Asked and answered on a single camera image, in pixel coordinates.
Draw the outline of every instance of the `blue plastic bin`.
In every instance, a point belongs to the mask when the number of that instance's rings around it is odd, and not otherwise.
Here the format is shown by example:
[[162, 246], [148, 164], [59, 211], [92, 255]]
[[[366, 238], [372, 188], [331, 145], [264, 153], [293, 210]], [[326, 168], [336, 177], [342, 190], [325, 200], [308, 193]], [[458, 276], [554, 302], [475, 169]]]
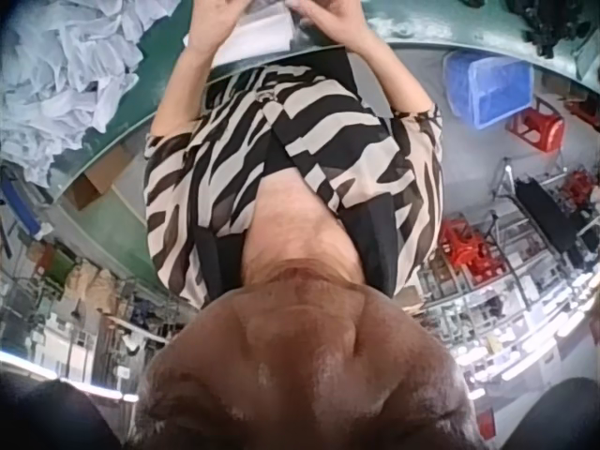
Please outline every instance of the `blue plastic bin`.
[[443, 60], [443, 78], [452, 112], [476, 129], [532, 104], [532, 65], [507, 56], [451, 52]]

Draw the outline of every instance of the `paper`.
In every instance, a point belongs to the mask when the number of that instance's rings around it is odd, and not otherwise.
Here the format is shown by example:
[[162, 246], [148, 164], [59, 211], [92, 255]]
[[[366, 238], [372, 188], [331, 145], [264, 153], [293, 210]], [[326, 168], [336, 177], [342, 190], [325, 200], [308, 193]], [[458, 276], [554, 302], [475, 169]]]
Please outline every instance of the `paper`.
[[[292, 14], [282, 2], [248, 14], [218, 49], [213, 67], [253, 56], [286, 52], [291, 48], [293, 30]], [[188, 45], [188, 36], [184, 38], [184, 44]]]
[[0, 157], [25, 180], [48, 186], [55, 156], [82, 148], [85, 131], [105, 132], [138, 81], [137, 43], [181, 0], [23, 2], [3, 35]]

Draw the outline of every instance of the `cardboard box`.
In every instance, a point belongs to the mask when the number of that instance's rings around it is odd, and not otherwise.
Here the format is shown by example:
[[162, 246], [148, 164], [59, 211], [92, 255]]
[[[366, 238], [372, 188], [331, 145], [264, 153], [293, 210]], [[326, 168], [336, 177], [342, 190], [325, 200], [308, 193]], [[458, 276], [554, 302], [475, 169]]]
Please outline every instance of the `cardboard box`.
[[65, 197], [79, 210], [109, 191], [133, 159], [122, 145], [116, 145], [71, 184]]

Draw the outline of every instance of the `black and white striped shirt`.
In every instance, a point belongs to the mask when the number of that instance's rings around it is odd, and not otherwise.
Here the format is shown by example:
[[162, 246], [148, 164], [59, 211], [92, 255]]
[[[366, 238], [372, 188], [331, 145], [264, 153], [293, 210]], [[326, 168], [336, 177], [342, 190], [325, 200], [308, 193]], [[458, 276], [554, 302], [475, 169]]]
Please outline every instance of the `black and white striped shirt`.
[[342, 223], [368, 285], [393, 296], [435, 248], [437, 108], [381, 119], [337, 81], [281, 66], [232, 77], [211, 106], [150, 136], [145, 151], [148, 248], [171, 292], [200, 308], [241, 287], [244, 240], [274, 152]]

